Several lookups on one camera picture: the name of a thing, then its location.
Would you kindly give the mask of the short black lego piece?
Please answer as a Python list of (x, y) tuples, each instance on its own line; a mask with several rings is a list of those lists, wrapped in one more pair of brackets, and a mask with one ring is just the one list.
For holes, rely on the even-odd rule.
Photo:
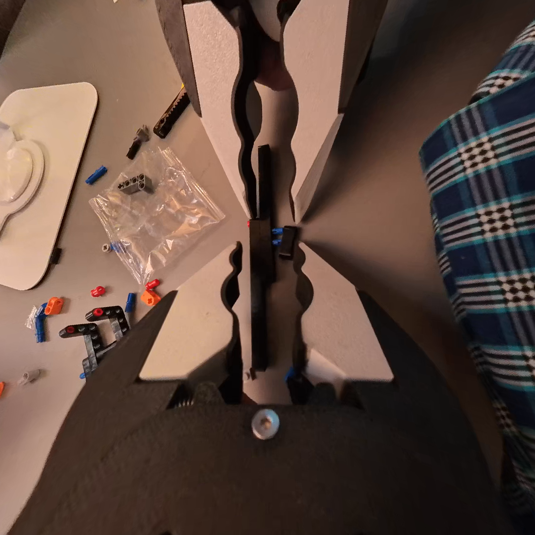
[(298, 237), (298, 227), (284, 226), (279, 244), (279, 257), (283, 260), (292, 260), (295, 250), (295, 242)]

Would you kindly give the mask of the dark grey angled lego beam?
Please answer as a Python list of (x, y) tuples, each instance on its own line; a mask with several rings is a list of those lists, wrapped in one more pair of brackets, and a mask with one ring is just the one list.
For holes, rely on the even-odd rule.
[(155, 192), (155, 186), (150, 177), (144, 173), (140, 173), (120, 182), (117, 185), (117, 190), (127, 196), (141, 192), (151, 195)]

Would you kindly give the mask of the blue plaid shirt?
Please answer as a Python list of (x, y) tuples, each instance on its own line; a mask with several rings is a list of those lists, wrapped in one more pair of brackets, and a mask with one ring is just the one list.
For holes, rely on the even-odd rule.
[(534, 22), (419, 152), (441, 277), (504, 442), (501, 494), (534, 534)]

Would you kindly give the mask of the clear zip bag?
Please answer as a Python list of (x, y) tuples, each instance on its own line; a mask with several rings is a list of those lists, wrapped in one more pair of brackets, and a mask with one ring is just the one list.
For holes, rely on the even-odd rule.
[[(120, 182), (140, 173), (151, 178), (153, 194), (127, 196), (117, 190)], [(116, 254), (140, 285), (176, 263), (225, 218), (223, 210), (170, 148), (141, 149), (89, 204), (109, 241), (124, 246), (124, 253)]]

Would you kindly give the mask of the black beam assembly blue pins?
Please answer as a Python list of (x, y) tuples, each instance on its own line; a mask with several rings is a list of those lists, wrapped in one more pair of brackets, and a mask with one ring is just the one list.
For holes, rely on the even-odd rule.
[(272, 233), (272, 155), (268, 144), (258, 147), (255, 217), (249, 221), (251, 269), (251, 370), (264, 372), (270, 366), (269, 293), (276, 280)]

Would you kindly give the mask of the black lego gear rack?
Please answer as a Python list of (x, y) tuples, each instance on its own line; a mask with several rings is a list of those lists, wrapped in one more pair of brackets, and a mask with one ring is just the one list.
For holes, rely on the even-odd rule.
[(164, 114), (159, 118), (153, 127), (153, 133), (157, 137), (165, 139), (190, 103), (189, 95), (184, 87), (183, 90), (179, 91), (178, 95), (174, 98)]

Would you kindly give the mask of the white book stand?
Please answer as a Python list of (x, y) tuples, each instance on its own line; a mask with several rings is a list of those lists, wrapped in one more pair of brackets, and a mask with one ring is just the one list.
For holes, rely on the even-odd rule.
[(20, 89), (1, 105), (1, 123), (30, 153), (33, 174), (1, 202), (1, 285), (26, 291), (45, 276), (98, 103), (88, 82)]

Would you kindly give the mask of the multicoloured lego chassis assembly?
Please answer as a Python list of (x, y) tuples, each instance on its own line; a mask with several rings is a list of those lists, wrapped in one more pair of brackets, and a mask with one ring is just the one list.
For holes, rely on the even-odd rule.
[[(130, 325), (122, 307), (107, 306), (97, 307), (86, 313), (89, 320), (84, 324), (71, 324), (59, 331), (59, 337), (63, 339), (83, 338), (87, 356), (82, 360), (83, 372), (80, 379), (87, 379), (98, 368), (107, 352), (124, 338), (130, 331)], [(107, 321), (111, 326), (115, 340), (110, 344), (104, 344), (98, 323)]]

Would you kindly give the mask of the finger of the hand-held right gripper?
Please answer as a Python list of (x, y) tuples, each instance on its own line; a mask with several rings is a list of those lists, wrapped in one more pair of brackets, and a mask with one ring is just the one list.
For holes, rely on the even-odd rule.
[(298, 98), (291, 139), (293, 217), (311, 204), (344, 114), (339, 96), (349, 1), (300, 1), (284, 24), (284, 65)]
[(256, 218), (261, 28), (250, 2), (184, 2), (183, 11), (202, 124), (247, 218)]

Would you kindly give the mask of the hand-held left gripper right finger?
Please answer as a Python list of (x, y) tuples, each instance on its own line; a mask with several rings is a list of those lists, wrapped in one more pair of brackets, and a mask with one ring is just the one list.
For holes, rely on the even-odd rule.
[(337, 398), (356, 383), (390, 384), (394, 375), (356, 287), (304, 242), (293, 267), (300, 311), (292, 348), (291, 401), (307, 403), (327, 384)]

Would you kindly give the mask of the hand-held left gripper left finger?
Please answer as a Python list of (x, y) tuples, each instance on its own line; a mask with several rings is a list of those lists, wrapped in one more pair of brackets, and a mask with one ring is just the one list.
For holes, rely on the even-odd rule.
[(242, 253), (242, 244), (232, 242), (177, 288), (141, 380), (177, 380), (191, 392), (212, 383), (225, 402), (240, 403), (244, 365), (233, 307)]

